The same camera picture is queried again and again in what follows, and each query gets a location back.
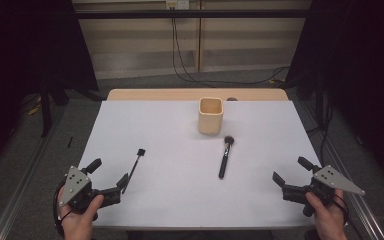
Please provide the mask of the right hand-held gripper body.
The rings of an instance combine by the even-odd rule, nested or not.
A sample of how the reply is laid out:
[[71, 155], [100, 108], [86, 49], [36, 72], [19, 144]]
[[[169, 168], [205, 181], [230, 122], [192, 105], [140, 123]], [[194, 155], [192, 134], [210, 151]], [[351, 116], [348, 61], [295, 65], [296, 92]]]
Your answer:
[[305, 194], [311, 192], [316, 195], [324, 206], [330, 206], [334, 203], [335, 190], [351, 192], [361, 196], [365, 195], [365, 191], [354, 184], [351, 180], [343, 176], [331, 165], [323, 168], [313, 164], [303, 164], [307, 171], [312, 172], [309, 185], [293, 186], [281, 180], [281, 190], [283, 199], [304, 205], [303, 214], [311, 217], [315, 209], [306, 199]]

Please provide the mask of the thin black makeup brush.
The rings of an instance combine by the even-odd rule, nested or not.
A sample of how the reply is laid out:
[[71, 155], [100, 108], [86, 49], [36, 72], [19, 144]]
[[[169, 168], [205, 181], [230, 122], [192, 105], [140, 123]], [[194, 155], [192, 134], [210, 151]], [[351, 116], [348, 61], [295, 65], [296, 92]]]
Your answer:
[[142, 148], [138, 149], [138, 152], [137, 152], [137, 158], [136, 158], [136, 160], [135, 160], [135, 162], [134, 162], [134, 165], [133, 165], [133, 167], [132, 167], [132, 169], [131, 169], [131, 171], [130, 171], [130, 173], [129, 173], [128, 183], [127, 183], [127, 185], [125, 186], [125, 188], [123, 189], [122, 194], [124, 194], [125, 191], [127, 190], [127, 188], [128, 188], [128, 184], [130, 183], [131, 179], [133, 178], [133, 174], [134, 174], [134, 172], [135, 172], [135, 170], [136, 170], [136, 167], [137, 167], [137, 165], [138, 165], [138, 163], [139, 163], [139, 160], [140, 160], [141, 157], [143, 157], [143, 156], [145, 155], [145, 152], [146, 152], [145, 149], [142, 149]]

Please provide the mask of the white wall socket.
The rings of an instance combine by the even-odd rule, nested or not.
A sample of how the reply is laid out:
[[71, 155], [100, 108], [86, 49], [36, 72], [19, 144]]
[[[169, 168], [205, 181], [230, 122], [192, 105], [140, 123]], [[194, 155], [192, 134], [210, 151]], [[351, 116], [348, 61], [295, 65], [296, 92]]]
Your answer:
[[189, 10], [190, 1], [189, 0], [166, 0], [166, 9], [167, 10]]

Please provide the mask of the black horizontal bar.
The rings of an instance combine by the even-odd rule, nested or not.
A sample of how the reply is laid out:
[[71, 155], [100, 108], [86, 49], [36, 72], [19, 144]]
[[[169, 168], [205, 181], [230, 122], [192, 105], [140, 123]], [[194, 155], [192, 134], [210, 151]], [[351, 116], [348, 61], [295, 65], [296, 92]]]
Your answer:
[[162, 18], [306, 18], [309, 10], [78, 10], [79, 19], [162, 19]]

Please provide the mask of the beige square cup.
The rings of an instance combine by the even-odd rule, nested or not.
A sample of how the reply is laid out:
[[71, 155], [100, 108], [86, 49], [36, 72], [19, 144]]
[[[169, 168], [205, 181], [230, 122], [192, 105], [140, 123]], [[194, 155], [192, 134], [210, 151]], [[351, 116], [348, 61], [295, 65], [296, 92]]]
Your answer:
[[199, 100], [198, 131], [207, 135], [219, 134], [223, 114], [223, 101], [220, 98], [201, 98]]

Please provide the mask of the black powder brush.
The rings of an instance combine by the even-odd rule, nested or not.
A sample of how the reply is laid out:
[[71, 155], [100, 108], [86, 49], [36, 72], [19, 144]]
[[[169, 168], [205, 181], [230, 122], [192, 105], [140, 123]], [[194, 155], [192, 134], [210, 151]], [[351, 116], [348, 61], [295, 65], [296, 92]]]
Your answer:
[[228, 162], [230, 150], [233, 144], [234, 144], [234, 138], [232, 136], [226, 136], [224, 138], [224, 153], [223, 153], [222, 162], [221, 162], [221, 166], [218, 174], [218, 177], [220, 179], [223, 179], [225, 176], [227, 162]]

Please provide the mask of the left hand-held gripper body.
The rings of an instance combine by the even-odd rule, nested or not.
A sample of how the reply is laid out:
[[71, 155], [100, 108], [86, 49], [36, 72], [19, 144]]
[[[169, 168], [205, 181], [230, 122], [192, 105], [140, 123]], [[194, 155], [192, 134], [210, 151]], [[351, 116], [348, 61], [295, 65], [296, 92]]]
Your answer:
[[92, 200], [98, 195], [104, 197], [101, 208], [121, 202], [121, 190], [118, 189], [117, 186], [105, 190], [94, 189], [92, 187], [92, 180], [86, 172], [86, 168], [79, 170], [71, 166], [66, 177], [64, 191], [59, 205], [61, 207], [69, 205], [75, 213], [83, 214]]

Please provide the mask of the white table mat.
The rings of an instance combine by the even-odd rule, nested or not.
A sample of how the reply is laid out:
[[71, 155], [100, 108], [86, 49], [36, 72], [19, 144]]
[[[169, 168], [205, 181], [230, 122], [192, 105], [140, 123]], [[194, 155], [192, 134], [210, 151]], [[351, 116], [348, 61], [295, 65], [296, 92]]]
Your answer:
[[[232, 136], [225, 176], [218, 177], [224, 138]], [[100, 210], [96, 226], [124, 230], [276, 229], [312, 225], [303, 207], [286, 202], [274, 172], [291, 185], [311, 175], [297, 160], [318, 160], [290, 101], [227, 101], [221, 132], [198, 131], [195, 101], [106, 101], [81, 159], [100, 158], [97, 189], [130, 172], [117, 205]]]

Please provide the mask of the person's right hand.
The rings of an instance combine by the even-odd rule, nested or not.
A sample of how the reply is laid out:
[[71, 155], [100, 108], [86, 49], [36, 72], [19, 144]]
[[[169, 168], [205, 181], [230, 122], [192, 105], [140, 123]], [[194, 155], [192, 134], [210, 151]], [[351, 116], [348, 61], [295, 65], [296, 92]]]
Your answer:
[[314, 221], [321, 240], [347, 240], [344, 231], [344, 213], [336, 205], [326, 207], [313, 193], [307, 192], [306, 199], [315, 209]]

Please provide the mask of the black curtain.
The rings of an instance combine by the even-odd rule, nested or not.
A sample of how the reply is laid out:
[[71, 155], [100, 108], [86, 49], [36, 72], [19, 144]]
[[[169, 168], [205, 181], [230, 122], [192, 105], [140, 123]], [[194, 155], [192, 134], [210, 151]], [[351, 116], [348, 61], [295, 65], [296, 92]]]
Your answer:
[[27, 95], [65, 105], [67, 89], [98, 89], [74, 0], [0, 0], [0, 150]]
[[384, 170], [384, 0], [311, 0], [285, 85], [328, 92]]

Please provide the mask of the metal floor rail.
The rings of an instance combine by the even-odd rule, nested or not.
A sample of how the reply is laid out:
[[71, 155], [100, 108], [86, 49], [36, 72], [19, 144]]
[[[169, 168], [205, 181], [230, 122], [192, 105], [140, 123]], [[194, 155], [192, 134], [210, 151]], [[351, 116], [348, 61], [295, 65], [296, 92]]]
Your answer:
[[34, 148], [33, 154], [29, 159], [27, 168], [15, 188], [15, 192], [11, 195], [9, 202], [0, 214], [0, 240], [7, 239], [23, 202], [25, 201], [26, 193], [31, 185], [31, 179], [34, 176], [38, 165], [41, 163], [43, 155], [56, 131], [56, 128], [60, 125], [65, 111], [65, 107], [58, 107], [55, 110], [55, 113], [53, 114], [54, 122], [51, 124], [47, 134], [39, 139], [36, 147]]
[[[311, 127], [308, 129], [310, 141], [314, 144], [319, 162], [322, 166], [330, 164], [345, 177], [354, 180], [355, 177], [347, 169], [344, 158], [335, 147], [330, 138], [333, 132], [334, 110], [331, 103], [312, 103], [311, 101], [296, 102], [298, 111], [304, 119], [308, 120]], [[350, 225], [355, 234], [362, 240], [384, 240], [384, 231], [375, 216], [372, 208], [366, 201], [368, 194], [364, 196], [346, 193], [349, 206], [356, 214], [358, 221], [350, 220]]]

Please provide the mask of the person's left hand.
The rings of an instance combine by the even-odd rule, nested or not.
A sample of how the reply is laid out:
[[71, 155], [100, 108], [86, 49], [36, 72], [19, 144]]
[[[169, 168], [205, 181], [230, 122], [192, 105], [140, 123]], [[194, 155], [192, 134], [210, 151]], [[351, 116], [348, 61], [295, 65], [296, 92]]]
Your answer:
[[59, 208], [59, 214], [63, 217], [64, 240], [92, 240], [93, 218], [103, 200], [102, 195], [96, 196], [83, 214], [73, 213], [68, 205]]

